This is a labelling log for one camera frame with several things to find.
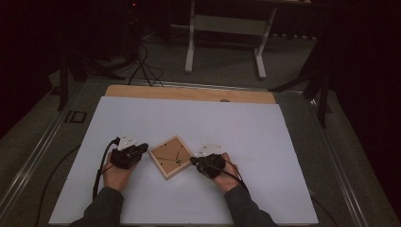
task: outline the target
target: table leg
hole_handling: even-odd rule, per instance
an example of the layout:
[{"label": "table leg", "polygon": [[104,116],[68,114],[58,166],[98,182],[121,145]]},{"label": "table leg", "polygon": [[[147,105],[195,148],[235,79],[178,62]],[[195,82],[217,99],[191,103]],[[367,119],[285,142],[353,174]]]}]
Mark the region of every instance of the table leg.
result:
[{"label": "table leg", "polygon": [[277,11],[277,8],[274,8],[271,10],[270,18],[266,22],[265,32],[263,33],[263,36],[262,36],[262,43],[259,45],[259,48],[254,50],[254,56],[256,58],[257,72],[261,79],[266,78],[265,65],[263,63],[262,53],[263,53],[263,49],[265,48],[266,41],[268,40],[271,25],[273,23],[273,19],[274,19],[274,15],[275,15],[276,11]]},{"label": "table leg", "polygon": [[191,1],[191,18],[189,21],[189,45],[186,53],[185,73],[192,72],[192,63],[194,61],[194,18],[195,18],[195,0]]}]

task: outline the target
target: dark background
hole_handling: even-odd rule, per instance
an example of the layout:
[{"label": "dark background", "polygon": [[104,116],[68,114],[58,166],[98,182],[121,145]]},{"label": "dark background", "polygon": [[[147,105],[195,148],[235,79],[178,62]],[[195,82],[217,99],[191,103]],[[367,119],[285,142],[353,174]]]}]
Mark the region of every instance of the dark background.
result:
[{"label": "dark background", "polygon": [[[71,46],[94,59],[135,51],[127,45],[129,15],[106,1],[2,1],[0,3],[0,136],[51,89],[48,75],[59,69],[61,32]],[[206,13],[250,13],[266,17],[253,3],[243,11],[224,3],[197,4]],[[141,19],[168,37],[169,24],[187,25],[188,1],[148,0]],[[400,1],[338,1],[326,8],[281,7],[272,33],[319,37],[305,66],[328,74],[331,89],[354,127],[392,207],[401,218]]]}]

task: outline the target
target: white board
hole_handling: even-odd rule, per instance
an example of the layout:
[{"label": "white board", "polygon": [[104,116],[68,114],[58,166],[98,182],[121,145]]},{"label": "white board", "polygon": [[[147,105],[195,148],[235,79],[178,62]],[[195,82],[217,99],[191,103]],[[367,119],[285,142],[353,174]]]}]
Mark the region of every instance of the white board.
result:
[{"label": "white board", "polygon": [[[68,224],[82,217],[92,201],[104,149],[124,131],[139,144],[148,143],[149,149],[175,135],[192,152],[198,152],[204,143],[222,145],[238,165],[253,200],[276,223],[318,223],[278,105],[104,96],[50,224]],[[123,224],[233,223],[218,188],[194,166],[167,181],[148,153],[123,195]]]}]

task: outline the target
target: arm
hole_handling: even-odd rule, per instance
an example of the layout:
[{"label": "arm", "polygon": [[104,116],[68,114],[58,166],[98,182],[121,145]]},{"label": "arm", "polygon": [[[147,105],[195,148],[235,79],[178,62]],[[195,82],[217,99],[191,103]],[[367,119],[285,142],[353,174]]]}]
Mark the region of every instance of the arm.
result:
[{"label": "arm", "polygon": [[124,197],[110,187],[103,187],[95,200],[86,208],[83,218],[74,221],[71,227],[114,227],[120,223]]},{"label": "arm", "polygon": [[120,214],[124,202],[121,192],[126,187],[131,173],[136,165],[130,169],[122,169],[108,162],[103,167],[104,187],[94,201],[86,208],[83,218],[71,223],[70,227],[116,227],[120,223]]},{"label": "arm", "polygon": [[[223,153],[222,158],[231,163],[227,153]],[[236,165],[226,165],[224,170],[238,177]],[[213,182],[224,193],[224,199],[230,210],[236,227],[271,227],[277,226],[270,215],[259,209],[257,204],[251,199],[247,191],[232,177],[221,173]]]}]

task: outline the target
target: cable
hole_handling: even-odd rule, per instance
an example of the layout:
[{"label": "cable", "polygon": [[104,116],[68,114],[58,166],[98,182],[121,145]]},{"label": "cable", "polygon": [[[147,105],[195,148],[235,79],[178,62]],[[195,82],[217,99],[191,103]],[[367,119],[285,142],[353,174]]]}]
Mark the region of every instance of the cable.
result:
[{"label": "cable", "polygon": [[336,222],[336,220],[334,219],[334,217],[326,210],[326,208],[324,208],[324,206],[321,205],[320,202],[318,202],[318,200],[316,200],[316,198],[314,198],[313,196],[310,196],[310,198],[315,201],[322,209],[323,211],[331,218],[331,220],[333,220],[333,223],[337,226],[340,227],[339,224]]},{"label": "cable", "polygon": [[[141,44],[141,46],[145,49],[145,51],[146,51],[146,56],[148,56],[148,49],[147,49],[143,44]],[[150,66],[150,65],[146,64],[146,59],[143,60],[143,65],[145,65],[145,66],[148,68],[149,72],[150,72],[150,73],[154,76],[154,78],[155,78],[155,80],[153,81],[153,83],[152,83],[150,86],[153,86],[153,85],[156,83],[156,81],[159,81],[160,84],[162,85],[162,87],[164,87],[163,83],[160,81],[160,78],[163,76],[163,70],[160,69],[160,68],[156,68],[156,67],[153,67],[153,66]],[[159,71],[161,72],[161,75],[160,75],[159,77],[157,77],[157,76],[150,70],[150,68],[159,70]]]},{"label": "cable", "polygon": [[212,165],[210,165],[210,164],[207,164],[207,166],[208,166],[208,167],[211,167],[211,168],[213,168],[213,169],[215,169],[215,170],[217,170],[217,171],[219,171],[219,172],[222,172],[222,173],[224,173],[224,174],[227,174],[228,176],[234,178],[236,181],[239,182],[239,184],[241,184],[241,186],[248,192],[248,194],[251,195],[251,193],[250,193],[250,191],[248,190],[247,185],[244,183],[242,177],[241,177],[241,179],[238,179],[236,176],[234,176],[233,174],[231,174],[231,173],[225,171],[224,169],[217,168],[217,167],[212,166]]},{"label": "cable", "polygon": [[52,172],[50,173],[50,176],[49,176],[49,178],[47,179],[47,182],[46,182],[46,184],[45,184],[45,186],[44,186],[44,190],[43,190],[42,195],[41,195],[41,200],[40,200],[40,202],[39,202],[38,213],[37,213],[37,215],[36,215],[36,220],[35,220],[35,225],[34,225],[35,227],[37,227],[38,224],[39,224],[39,220],[40,220],[40,218],[41,218],[41,212],[42,212],[42,205],[44,204],[44,195],[46,194],[47,187],[48,187],[48,185],[50,184],[50,181],[51,181],[51,179],[52,179],[54,173],[56,172],[57,168],[61,165],[61,163],[62,163],[68,156],[70,156],[72,153],[74,153],[79,147],[80,147],[80,145],[77,146],[76,148],[72,149],[71,151],[69,151],[69,152],[57,163],[56,167],[54,167],[53,170],[52,170]]},{"label": "cable", "polygon": [[108,168],[106,168],[105,170],[103,170],[103,171],[101,172],[101,174],[105,173],[107,170],[111,169],[113,166],[114,166],[114,165],[109,166]]},{"label": "cable", "polygon": [[142,59],[141,59],[140,56],[138,56],[138,61],[139,61],[139,63],[141,64],[142,72],[144,73],[145,79],[147,80],[149,86],[151,87],[152,84],[150,83],[150,80],[149,80],[149,78],[148,78],[147,72],[145,72],[145,67],[144,67],[144,62],[145,62],[145,61],[142,61]]},{"label": "cable", "polygon": [[[144,57],[144,61],[146,60],[148,58],[148,50],[145,48],[145,57]],[[139,62],[139,65],[138,65],[138,67],[135,69],[135,71],[132,73],[132,75],[131,75],[131,77],[130,77],[130,80],[128,81],[128,85],[131,85],[131,81],[132,81],[132,79],[133,79],[133,77],[136,75],[136,73],[138,72],[138,70],[141,68],[141,67],[143,67],[144,65],[141,63],[141,62]]]},{"label": "cable", "polygon": [[102,175],[102,169],[103,169],[103,165],[104,165],[104,161],[106,160],[106,155],[107,155],[107,151],[109,151],[109,148],[113,145],[113,144],[115,144],[115,145],[117,145],[118,146],[118,143],[120,142],[120,138],[115,138],[114,140],[112,140],[110,143],[109,143],[109,145],[106,147],[106,149],[104,150],[104,153],[103,153],[103,158],[101,159],[101,162],[100,162],[100,167],[99,167],[99,169],[97,170],[97,173],[96,173],[96,178],[95,178],[95,184],[94,184],[94,189],[93,189],[93,192],[92,192],[92,199],[94,200],[95,198],[96,198],[96,196],[97,196],[97,190],[98,190],[98,187],[99,187],[99,181],[100,181],[100,176]]},{"label": "cable", "polygon": [[[170,35],[170,38],[174,38],[174,37],[177,37],[177,36],[179,36],[181,34],[184,34],[188,30],[189,30],[189,28],[185,28],[182,31],[179,31],[179,32],[177,32],[175,34]],[[150,37],[155,36],[155,35],[157,35],[157,34],[155,32],[153,32],[153,33],[150,33],[149,35],[146,35],[146,36],[142,37],[141,39],[143,41],[146,41],[146,42],[149,42],[149,43],[161,43],[161,42],[165,41],[165,39],[160,38],[160,37],[157,37],[157,38],[159,38],[159,40],[151,40],[151,39],[149,39]]]},{"label": "cable", "polygon": [[114,71],[117,69],[127,67],[130,64],[132,64],[134,61],[135,61],[135,56],[133,54],[129,54],[129,56],[124,61],[122,61],[120,63],[112,64],[112,65],[107,65],[107,66],[105,66],[105,68]]},{"label": "cable", "polygon": [[224,161],[225,161],[226,163],[229,163],[231,166],[233,166],[233,168],[235,169],[236,173],[238,173],[239,177],[242,179],[242,176],[241,176],[241,174],[239,173],[238,168],[236,168],[235,165],[234,165],[233,163],[231,163],[231,162],[229,162],[229,161],[227,161],[227,160],[224,160]]}]

